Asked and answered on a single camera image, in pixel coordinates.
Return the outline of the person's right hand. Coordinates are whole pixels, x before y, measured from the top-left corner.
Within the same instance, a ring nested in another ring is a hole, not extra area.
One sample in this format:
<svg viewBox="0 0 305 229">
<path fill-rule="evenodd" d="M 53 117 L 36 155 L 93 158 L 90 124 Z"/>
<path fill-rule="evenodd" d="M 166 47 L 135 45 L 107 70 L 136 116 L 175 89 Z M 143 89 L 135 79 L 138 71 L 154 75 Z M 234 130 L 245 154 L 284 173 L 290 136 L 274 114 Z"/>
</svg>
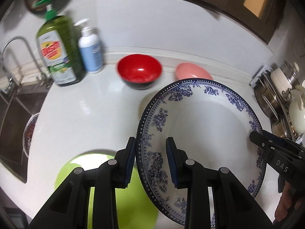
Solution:
<svg viewBox="0 0 305 229">
<path fill-rule="evenodd" d="M 281 198 L 274 213 L 275 220 L 277 222 L 280 222 L 287 216 L 288 209 L 292 205 L 292 196 L 290 193 L 290 189 L 291 189 L 291 185 L 286 181 L 282 191 Z"/>
</svg>

